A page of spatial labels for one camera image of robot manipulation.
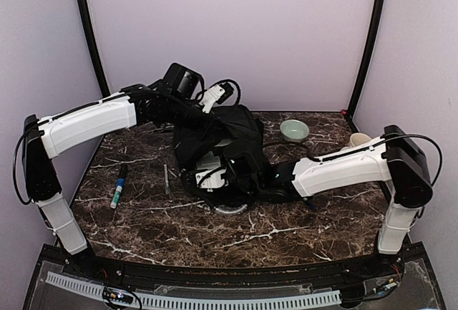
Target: marker pen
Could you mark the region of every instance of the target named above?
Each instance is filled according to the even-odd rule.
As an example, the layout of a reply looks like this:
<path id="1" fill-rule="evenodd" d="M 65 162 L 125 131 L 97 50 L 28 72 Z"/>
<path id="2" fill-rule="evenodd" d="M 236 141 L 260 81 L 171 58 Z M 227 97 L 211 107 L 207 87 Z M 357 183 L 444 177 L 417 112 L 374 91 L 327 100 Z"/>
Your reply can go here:
<path id="1" fill-rule="evenodd" d="M 126 176 L 127 176 L 127 166 L 122 165 L 120 174 L 117 177 L 116 191 L 114 192 L 114 197 L 113 197 L 112 203 L 110 204 L 111 208 L 116 208 L 118 202 L 120 201 L 122 187 L 124 187 Z"/>

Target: black frame pole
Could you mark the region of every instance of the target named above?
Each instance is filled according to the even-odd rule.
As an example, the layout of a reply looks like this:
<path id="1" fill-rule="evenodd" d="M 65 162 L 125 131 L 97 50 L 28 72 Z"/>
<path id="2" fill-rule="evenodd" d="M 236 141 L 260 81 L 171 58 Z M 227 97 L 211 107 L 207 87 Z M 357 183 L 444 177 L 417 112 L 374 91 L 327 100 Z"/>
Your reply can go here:
<path id="1" fill-rule="evenodd" d="M 381 10 L 384 6 L 384 0 L 374 0 L 374 7 L 372 9 L 371 23 L 369 25 L 369 31 L 366 39 L 366 46 L 364 47 L 363 57 L 361 59 L 361 65 L 359 66 L 358 76 L 356 77 L 355 87 L 351 94 L 351 99 L 347 110 L 343 113 L 345 116 L 352 120 L 355 114 L 356 108 L 358 107 L 359 98 L 363 91 L 364 81 L 366 81 L 367 72 L 371 63 L 372 52 L 374 51 L 374 45 L 377 38 L 377 32 L 379 30 Z"/>
<path id="2" fill-rule="evenodd" d="M 89 7 L 87 0 L 77 0 L 79 7 L 79 15 L 81 16 L 81 22 L 83 24 L 84 35 L 86 36 L 87 48 L 92 60 L 92 66 L 94 67 L 95 76 L 99 82 L 100 92 L 103 97 L 110 95 L 107 79 L 102 67 L 102 61 L 100 60 L 99 50 L 95 41 L 94 30 L 92 28 L 91 16 L 89 15 Z"/>

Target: black metal frame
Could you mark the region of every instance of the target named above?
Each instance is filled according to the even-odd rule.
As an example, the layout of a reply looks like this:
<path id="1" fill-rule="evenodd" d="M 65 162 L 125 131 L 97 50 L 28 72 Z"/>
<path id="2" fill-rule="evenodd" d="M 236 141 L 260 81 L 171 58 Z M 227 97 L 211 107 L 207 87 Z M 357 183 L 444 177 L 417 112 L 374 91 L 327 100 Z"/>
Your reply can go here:
<path id="1" fill-rule="evenodd" d="M 424 250 L 423 243 L 405 245 L 403 255 L 406 262 L 423 258 L 429 278 L 435 286 L 433 290 L 436 299 L 441 309 L 445 309 L 444 299 L 442 298 L 439 287 L 437 287 L 437 279 L 427 252 Z M 73 269 L 71 264 L 66 264 L 67 258 L 66 253 L 62 249 L 46 244 L 43 246 L 29 284 L 29 289 L 27 290 L 23 310 L 27 310 L 30 306 L 36 279 L 43 261 L 60 264 L 64 267 L 64 272 L 81 276 L 78 271 Z M 359 266 L 370 262 L 372 258 L 372 256 L 361 256 L 341 261 L 289 267 L 224 269 L 157 266 L 146 263 L 118 261 L 110 258 L 99 258 L 99 262 L 109 272 L 121 271 L 116 279 L 109 280 L 112 284 L 132 290 L 137 288 L 155 289 L 157 285 L 188 286 L 207 289 L 256 289 L 259 287 L 312 284 L 314 289 L 332 288 L 333 290 L 346 292 L 361 287 L 363 281 L 359 277 L 350 276 L 345 270 L 357 270 Z M 391 269 L 388 268 L 382 274 L 391 275 L 392 273 Z"/>
<path id="2" fill-rule="evenodd" d="M 384 6 L 384 0 L 374 0 L 374 7 L 372 9 L 371 23 L 369 24 L 369 31 L 366 39 L 366 46 L 364 47 L 363 57 L 359 66 L 358 76 L 356 77 L 355 86 L 348 108 L 345 110 L 344 115 L 349 118 L 351 122 L 358 107 L 359 98 L 363 92 L 364 82 L 366 81 L 367 72 L 371 63 L 372 53 L 374 51 L 377 33 L 379 31 L 379 24 L 381 18 L 381 11 Z"/>
<path id="3" fill-rule="evenodd" d="M 83 25 L 84 35 L 86 36 L 87 48 L 91 55 L 92 66 L 94 67 L 95 76 L 99 82 L 100 92 L 103 97 L 109 96 L 109 88 L 105 73 L 102 67 L 102 61 L 100 60 L 99 50 L 95 40 L 94 30 L 92 28 L 91 16 L 89 14 L 89 7 L 87 0 L 77 0 L 79 7 L 79 15 L 81 16 L 81 22 Z"/>

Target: white cable tray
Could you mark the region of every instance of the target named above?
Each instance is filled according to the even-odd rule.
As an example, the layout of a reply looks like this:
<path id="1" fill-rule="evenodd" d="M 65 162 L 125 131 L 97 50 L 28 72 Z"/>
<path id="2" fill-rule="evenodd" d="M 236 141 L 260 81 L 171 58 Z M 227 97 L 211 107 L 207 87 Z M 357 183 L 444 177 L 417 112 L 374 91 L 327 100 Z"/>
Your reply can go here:
<path id="1" fill-rule="evenodd" d="M 103 301 L 103 285 L 93 281 L 83 281 L 71 276 L 64 276 L 54 272 L 48 272 L 47 284 L 79 294 L 97 301 Z M 291 296 L 268 299 L 191 299 L 168 296 L 156 296 L 135 292 L 142 300 L 143 309 L 154 310 L 302 310 L 317 309 L 323 306 L 341 303 L 340 291 L 328 291 L 319 294 L 307 294 L 303 296 Z M 137 300 L 130 308 L 139 308 Z"/>

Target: green bowl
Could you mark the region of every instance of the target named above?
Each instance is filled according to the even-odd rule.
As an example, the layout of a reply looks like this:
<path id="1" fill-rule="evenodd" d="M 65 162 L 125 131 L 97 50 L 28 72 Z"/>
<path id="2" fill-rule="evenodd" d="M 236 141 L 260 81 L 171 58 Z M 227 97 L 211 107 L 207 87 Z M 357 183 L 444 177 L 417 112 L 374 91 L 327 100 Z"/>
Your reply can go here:
<path id="1" fill-rule="evenodd" d="M 280 131 L 288 142 L 302 142 L 310 133 L 308 126 L 299 120 L 285 120 L 280 125 Z"/>

